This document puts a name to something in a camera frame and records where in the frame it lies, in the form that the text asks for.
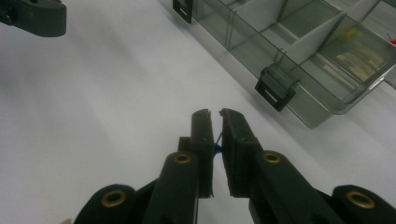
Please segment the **transparent plastic container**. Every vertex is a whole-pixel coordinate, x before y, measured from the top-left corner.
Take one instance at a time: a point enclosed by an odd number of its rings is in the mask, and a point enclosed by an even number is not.
[[[381,4],[196,0],[193,15],[258,79],[256,90],[276,110],[287,107],[314,128],[393,74],[396,47],[364,26]]]
[[[361,24],[381,35],[384,39],[396,43],[396,1],[378,2],[370,13],[364,17]],[[386,81],[396,89],[396,69],[386,76]]]

